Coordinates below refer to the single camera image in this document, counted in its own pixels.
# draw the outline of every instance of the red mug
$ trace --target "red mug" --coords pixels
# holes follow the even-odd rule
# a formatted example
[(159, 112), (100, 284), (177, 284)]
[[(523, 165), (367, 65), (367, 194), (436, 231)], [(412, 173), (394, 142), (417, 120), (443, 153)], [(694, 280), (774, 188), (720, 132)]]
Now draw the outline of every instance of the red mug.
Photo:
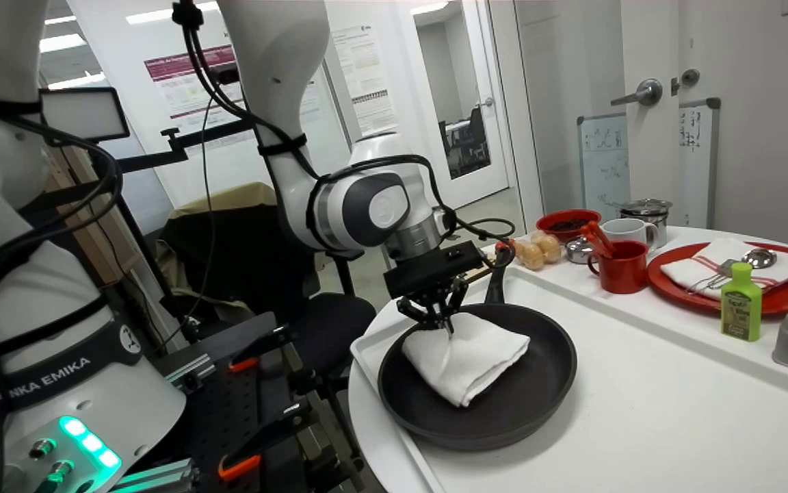
[(588, 258), (588, 269), (599, 273), (601, 288), (609, 294), (635, 294), (644, 288), (644, 245), (638, 242), (609, 242), (613, 254)]

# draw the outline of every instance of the white cloth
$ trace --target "white cloth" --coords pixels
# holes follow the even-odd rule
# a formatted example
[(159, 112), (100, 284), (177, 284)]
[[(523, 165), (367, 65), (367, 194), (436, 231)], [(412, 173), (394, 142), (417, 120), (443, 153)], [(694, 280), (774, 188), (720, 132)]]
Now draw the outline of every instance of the white cloth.
[[(751, 249), (755, 249), (751, 245), (743, 245), (739, 238), (717, 238), (691, 258), (664, 264), (661, 272), (685, 290), (720, 298), (726, 277), (722, 277), (717, 269), (725, 261), (743, 261)], [(774, 290), (777, 284), (788, 283), (788, 253), (774, 254), (777, 254), (774, 265), (751, 269), (751, 280), (759, 290)]]
[(471, 313), (452, 316), (452, 325), (452, 335), (445, 328), (406, 335), (402, 353), (439, 397), (467, 408), (475, 395), (528, 353), (531, 336)]

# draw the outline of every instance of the black frying pan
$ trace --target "black frying pan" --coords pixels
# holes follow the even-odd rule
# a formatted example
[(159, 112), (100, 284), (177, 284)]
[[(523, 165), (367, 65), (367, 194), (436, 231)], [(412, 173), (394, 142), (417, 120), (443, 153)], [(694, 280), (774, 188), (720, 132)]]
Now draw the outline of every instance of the black frying pan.
[(512, 261), (498, 253), (487, 301), (462, 308), (475, 319), (531, 336), (528, 353), (509, 368), (471, 408), (454, 408), (402, 353), (398, 336), (383, 358), (378, 388), (383, 405), (409, 436), (457, 451), (509, 447), (540, 427), (566, 397), (576, 376), (576, 351), (569, 335), (547, 316), (502, 304), (502, 269)]

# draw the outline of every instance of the black chair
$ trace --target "black chair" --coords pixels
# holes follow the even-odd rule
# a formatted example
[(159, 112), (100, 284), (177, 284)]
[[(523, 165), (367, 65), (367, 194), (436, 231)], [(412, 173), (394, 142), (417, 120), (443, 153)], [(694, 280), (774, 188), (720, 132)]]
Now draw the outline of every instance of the black chair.
[(358, 460), (337, 395), (346, 386), (349, 343), (367, 332), (375, 310), (349, 294), (317, 294), (313, 253), (296, 245), (275, 213), (275, 206), (252, 206), (177, 216), (166, 221), (160, 242), (177, 253), (187, 284), (201, 295), (239, 298), (252, 313), (274, 313), (286, 324), (302, 361), (289, 377), (293, 388), (317, 393), (330, 405)]

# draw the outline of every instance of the red bowl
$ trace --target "red bowl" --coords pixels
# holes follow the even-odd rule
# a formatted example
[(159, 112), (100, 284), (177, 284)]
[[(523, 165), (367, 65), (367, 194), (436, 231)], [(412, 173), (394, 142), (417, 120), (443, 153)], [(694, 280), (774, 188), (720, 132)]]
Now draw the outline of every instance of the red bowl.
[(580, 238), (580, 228), (588, 221), (599, 221), (601, 213), (588, 208), (566, 208), (547, 213), (535, 221), (535, 231), (554, 236), (560, 245)]

